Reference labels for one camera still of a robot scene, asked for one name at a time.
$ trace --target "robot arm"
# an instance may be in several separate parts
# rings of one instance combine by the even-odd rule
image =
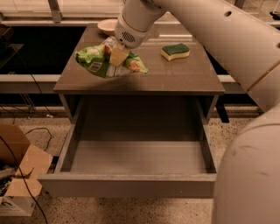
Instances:
[[[280,31],[223,0],[127,0],[117,40],[141,45],[166,10],[268,111],[227,148],[213,223],[280,223]]]

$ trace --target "yellow sponge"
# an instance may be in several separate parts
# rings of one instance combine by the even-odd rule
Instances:
[[[190,55],[190,49],[184,44],[166,45],[161,49],[161,55],[167,60],[183,59]]]

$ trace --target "table top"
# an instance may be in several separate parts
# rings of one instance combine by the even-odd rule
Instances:
[[[89,24],[54,87],[63,95],[222,95],[221,85],[203,46],[181,24],[154,24],[146,40],[132,52],[139,55],[148,73],[101,78],[79,65],[74,53],[99,45],[107,36]],[[190,56],[167,61],[163,46],[184,43]]]

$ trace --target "speckled floor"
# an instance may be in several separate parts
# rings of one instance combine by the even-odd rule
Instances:
[[[230,118],[222,123],[219,118],[210,120],[210,134],[220,160],[233,137],[253,118]],[[4,113],[0,124],[15,123],[26,133],[37,127],[46,127],[52,133],[48,151],[57,156],[70,127],[65,117],[28,118],[21,115],[13,118]],[[44,149],[48,134],[44,130],[33,131],[27,137],[33,144]],[[48,223],[192,223],[210,224],[213,201],[211,199],[97,199],[97,198],[53,198],[44,189],[38,203],[45,212]],[[0,223],[44,223],[41,212],[35,207],[32,217],[1,217]]]

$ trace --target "brown cardboard box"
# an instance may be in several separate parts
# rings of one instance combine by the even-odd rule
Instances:
[[[26,178],[25,181],[31,194],[34,198],[37,198],[42,189],[42,185],[37,181],[37,177],[40,173],[47,173],[53,157],[37,146],[30,143],[27,144],[26,140],[28,141],[28,139],[19,127],[15,125],[0,125],[0,136],[7,141],[7,144],[19,158],[25,152],[24,157],[21,159],[20,168],[24,175],[31,172],[30,177]],[[0,142],[0,147],[2,148],[3,142],[1,140]],[[7,159],[10,162],[11,158],[8,156],[8,153],[2,155],[0,150],[1,161]],[[19,170],[17,170],[16,176],[20,176]],[[36,206],[22,178],[14,178],[11,181],[6,194],[0,197],[0,202],[0,216],[31,216]]]
[[[0,125],[0,137],[12,148],[12,151],[20,163],[24,154],[26,153],[28,146],[30,145],[29,140],[16,125],[1,124]],[[0,140],[0,163],[6,165],[15,165],[15,159],[11,155],[11,152],[6,147],[3,141]]]

